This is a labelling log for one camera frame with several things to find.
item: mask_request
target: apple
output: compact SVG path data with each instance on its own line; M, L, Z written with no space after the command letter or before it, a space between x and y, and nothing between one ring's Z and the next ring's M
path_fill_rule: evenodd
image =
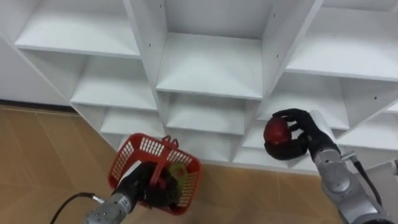
M264 140L271 144L280 144L292 140L292 133L287 122L279 117L272 117L264 129Z

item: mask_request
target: red basket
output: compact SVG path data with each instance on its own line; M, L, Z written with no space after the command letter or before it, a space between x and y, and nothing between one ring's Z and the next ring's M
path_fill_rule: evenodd
M176 139L171 141L170 136L158 140L141 133L133 134L123 144L111 166L108 174L108 182L112 189L118 186L123 174L136 161L157 163L155 172L150 180L151 185L156 184L163 167L167 167L172 162L182 162L185 164L188 175L177 207L160 208L172 215L185 213L192 203L199 183L201 167L199 160L179 150L178 141Z

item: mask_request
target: cubby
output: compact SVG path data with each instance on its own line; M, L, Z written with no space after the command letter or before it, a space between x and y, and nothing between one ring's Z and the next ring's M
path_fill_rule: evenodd
M4 0L0 38L114 150L134 133L171 135L204 163L316 174L308 154L267 155L264 126L317 110L365 168L397 158L397 6Z

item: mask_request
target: wire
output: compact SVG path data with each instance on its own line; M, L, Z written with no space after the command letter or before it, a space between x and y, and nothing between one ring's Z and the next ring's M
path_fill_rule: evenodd
M50 224L54 224L55 221L57 220L59 214L62 212L62 210L65 208L65 206L68 205L69 202L71 202L73 199L78 198L78 197L86 197L86 198L93 198L95 194L93 193L87 193L87 192L80 192L78 194L73 195L72 197L68 198L60 208L58 208L57 212L55 212L55 215L52 217Z
M363 168L362 163L360 161L355 161L355 162L353 162L353 164L354 164L355 168L358 170L358 172L361 174L363 179L366 181L366 183L368 183L369 187L371 188L371 190L374 194L374 197L376 198L376 201L379 203L380 206L382 206L379 192L377 191L377 189L373 185L371 179L369 178L368 174L366 173L365 169Z

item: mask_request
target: floor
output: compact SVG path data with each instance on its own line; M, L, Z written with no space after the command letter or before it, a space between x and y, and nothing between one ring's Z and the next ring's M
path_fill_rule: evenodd
M79 116L0 106L1 223L49 223L72 194L107 197L106 181L116 153ZM58 222L83 223L96 204L73 201ZM189 211L173 217L136 209L123 222L180 223L341 223L311 175L203 166Z

